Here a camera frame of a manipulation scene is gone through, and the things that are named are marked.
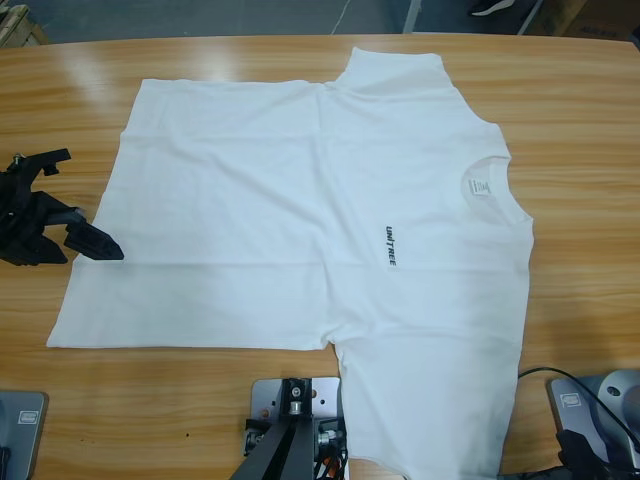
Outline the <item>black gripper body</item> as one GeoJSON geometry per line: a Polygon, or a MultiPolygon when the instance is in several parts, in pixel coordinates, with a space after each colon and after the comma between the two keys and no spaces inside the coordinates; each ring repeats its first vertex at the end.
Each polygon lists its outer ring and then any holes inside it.
{"type": "Polygon", "coordinates": [[[605,480],[609,477],[599,457],[580,433],[562,430],[556,434],[560,445],[559,458],[571,472],[573,480],[605,480]]]}
{"type": "Polygon", "coordinates": [[[69,207],[46,192],[32,192],[35,177],[1,173],[1,259],[10,264],[30,264],[30,242],[46,237],[46,226],[84,221],[77,207],[69,207]]]}

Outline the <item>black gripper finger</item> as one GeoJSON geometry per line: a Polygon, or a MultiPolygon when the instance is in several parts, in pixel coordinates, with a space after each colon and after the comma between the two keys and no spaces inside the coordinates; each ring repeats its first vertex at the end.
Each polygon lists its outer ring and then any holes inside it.
{"type": "Polygon", "coordinates": [[[67,257],[58,244],[47,237],[37,237],[30,242],[31,265],[66,264],[67,257]]]}
{"type": "Polygon", "coordinates": [[[124,253],[117,242],[86,221],[68,224],[66,231],[64,245],[92,260],[124,259],[124,253]]]}

